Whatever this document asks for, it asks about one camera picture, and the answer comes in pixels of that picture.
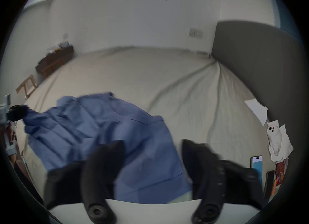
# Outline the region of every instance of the phone screen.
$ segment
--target phone screen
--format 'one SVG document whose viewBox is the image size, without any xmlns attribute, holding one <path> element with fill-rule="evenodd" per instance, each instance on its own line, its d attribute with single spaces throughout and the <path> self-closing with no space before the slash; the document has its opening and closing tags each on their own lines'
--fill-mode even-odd
<svg viewBox="0 0 309 224">
<path fill-rule="evenodd" d="M 253 160 L 252 168 L 257 170 L 257 172 L 259 173 L 259 180 L 262 183 L 262 168 L 263 168 L 262 157 L 261 156 L 253 157 L 252 160 Z"/>
</svg>

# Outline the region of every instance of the wall socket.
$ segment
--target wall socket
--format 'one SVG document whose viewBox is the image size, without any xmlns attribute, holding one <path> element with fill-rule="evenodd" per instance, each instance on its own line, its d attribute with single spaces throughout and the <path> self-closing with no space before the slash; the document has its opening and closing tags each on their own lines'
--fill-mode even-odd
<svg viewBox="0 0 309 224">
<path fill-rule="evenodd" d="M 203 30 L 196 29 L 196 28 L 190 28 L 189 37 L 202 39 L 203 38 Z"/>
</svg>

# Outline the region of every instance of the smartphone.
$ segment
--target smartphone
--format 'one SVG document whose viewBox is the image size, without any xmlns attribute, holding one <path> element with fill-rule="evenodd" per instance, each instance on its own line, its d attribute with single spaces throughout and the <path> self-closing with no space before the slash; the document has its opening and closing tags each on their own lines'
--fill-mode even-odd
<svg viewBox="0 0 309 224">
<path fill-rule="evenodd" d="M 250 167 L 257 170 L 259 174 L 259 181 L 262 183 L 262 169 L 263 169 L 263 160 L 262 156 L 251 157 Z"/>
</svg>

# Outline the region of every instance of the wooden furniture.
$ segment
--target wooden furniture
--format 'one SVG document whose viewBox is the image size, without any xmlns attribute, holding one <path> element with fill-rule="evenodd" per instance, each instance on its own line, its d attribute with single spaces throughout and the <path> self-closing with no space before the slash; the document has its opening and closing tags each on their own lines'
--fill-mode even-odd
<svg viewBox="0 0 309 224">
<path fill-rule="evenodd" d="M 38 85 L 34 79 L 33 75 L 30 75 L 26 80 L 24 80 L 16 89 L 16 92 L 19 93 L 19 91 L 24 88 L 25 91 L 25 99 L 28 99 L 30 95 L 37 89 Z"/>
<path fill-rule="evenodd" d="M 64 65 L 73 58 L 73 46 L 59 49 L 40 60 L 36 66 L 38 73 L 43 73 L 45 78 L 51 75 L 57 68 Z"/>
<path fill-rule="evenodd" d="M 61 66 L 64 65 L 63 59 L 62 59 L 62 58 L 59 58 L 59 59 L 57 59 L 56 61 L 52 62 L 51 64 L 45 66 L 45 67 L 41 70 L 41 71 L 44 73 L 45 78 L 47 78 L 47 76 L 48 76 L 47 71 L 48 71 L 48 70 L 51 70 L 51 72 L 53 73 L 53 72 L 54 72 L 54 67 L 55 67 L 57 64 L 60 64 Z"/>
</svg>

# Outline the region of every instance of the white paper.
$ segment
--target white paper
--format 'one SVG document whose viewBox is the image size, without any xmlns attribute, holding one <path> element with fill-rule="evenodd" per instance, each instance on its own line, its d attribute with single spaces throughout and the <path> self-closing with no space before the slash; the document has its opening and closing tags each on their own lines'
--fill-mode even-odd
<svg viewBox="0 0 309 224">
<path fill-rule="evenodd" d="M 275 120 L 273 122 L 267 123 L 268 127 L 272 125 L 276 125 L 279 127 L 279 121 Z M 286 133 L 286 127 L 283 125 L 279 128 L 281 134 L 282 134 L 282 142 L 281 142 L 281 149 L 279 151 L 279 154 L 276 156 L 274 150 L 272 149 L 271 145 L 269 145 L 268 150 L 271 155 L 271 160 L 275 162 L 282 162 L 284 159 L 286 159 L 290 153 L 293 151 L 293 146 L 290 142 L 289 136 Z"/>
<path fill-rule="evenodd" d="M 266 119 L 267 119 L 268 108 L 265 106 L 262 106 L 255 98 L 245 100 L 245 103 L 253 111 L 255 116 L 257 116 L 261 124 L 264 126 Z"/>
</svg>

